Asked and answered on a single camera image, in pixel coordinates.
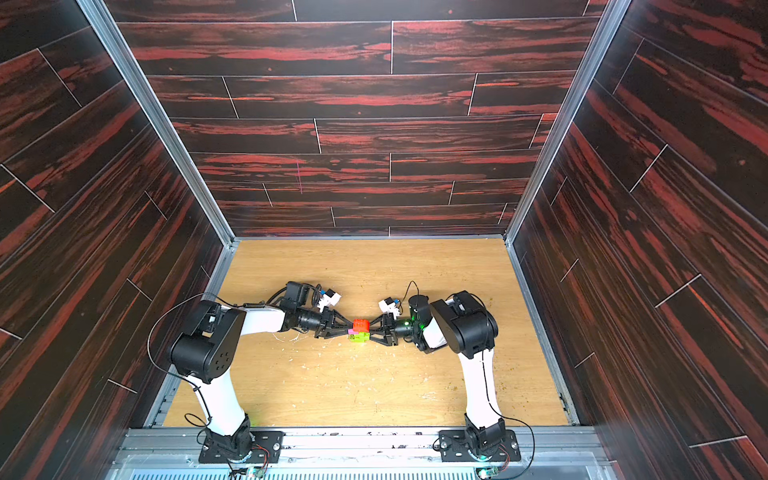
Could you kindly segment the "red lego brick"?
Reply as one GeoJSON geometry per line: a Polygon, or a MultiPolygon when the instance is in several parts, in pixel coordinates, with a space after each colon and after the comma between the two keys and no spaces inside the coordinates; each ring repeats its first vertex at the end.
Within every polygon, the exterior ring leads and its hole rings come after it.
{"type": "Polygon", "coordinates": [[[366,320],[366,319],[354,319],[353,320],[352,331],[355,334],[369,333],[370,332],[370,321],[366,320]]]}

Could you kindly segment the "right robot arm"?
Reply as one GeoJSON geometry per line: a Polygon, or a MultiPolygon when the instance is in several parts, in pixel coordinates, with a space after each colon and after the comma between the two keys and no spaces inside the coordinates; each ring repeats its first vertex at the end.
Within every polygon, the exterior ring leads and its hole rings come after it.
{"type": "Polygon", "coordinates": [[[495,318],[479,297],[466,290],[434,302],[417,294],[408,304],[409,316],[400,319],[396,301],[381,301],[382,314],[370,323],[370,339],[386,346],[408,341],[424,353],[448,347],[457,354],[467,397],[464,444],[476,458],[490,457],[506,439],[493,377],[495,318]]]}

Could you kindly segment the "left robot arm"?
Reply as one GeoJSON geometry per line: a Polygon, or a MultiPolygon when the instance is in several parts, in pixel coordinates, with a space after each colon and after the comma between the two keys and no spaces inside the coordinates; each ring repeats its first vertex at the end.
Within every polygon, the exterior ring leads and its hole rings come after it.
{"type": "Polygon", "coordinates": [[[335,310],[340,295],[319,285],[291,281],[267,301],[229,305],[201,300],[170,348],[171,364],[193,385],[205,414],[204,427],[217,440],[243,442],[250,420],[237,399],[230,367],[246,335],[295,330],[317,338],[348,333],[354,322],[335,310]]]}

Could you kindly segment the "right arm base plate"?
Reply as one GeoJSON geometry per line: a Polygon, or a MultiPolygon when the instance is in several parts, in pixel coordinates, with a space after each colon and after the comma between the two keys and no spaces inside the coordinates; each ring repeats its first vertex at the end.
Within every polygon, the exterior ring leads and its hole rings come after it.
{"type": "Polygon", "coordinates": [[[433,443],[443,462],[518,462],[519,443],[511,430],[471,434],[466,428],[440,430],[433,443]]]}

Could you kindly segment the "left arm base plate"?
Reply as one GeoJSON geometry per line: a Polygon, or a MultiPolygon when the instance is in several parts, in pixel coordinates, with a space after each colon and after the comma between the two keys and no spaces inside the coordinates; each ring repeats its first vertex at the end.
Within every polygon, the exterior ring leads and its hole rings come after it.
{"type": "Polygon", "coordinates": [[[277,430],[251,429],[233,436],[205,430],[199,454],[201,464],[276,464],[279,461],[285,433],[277,430]]]}

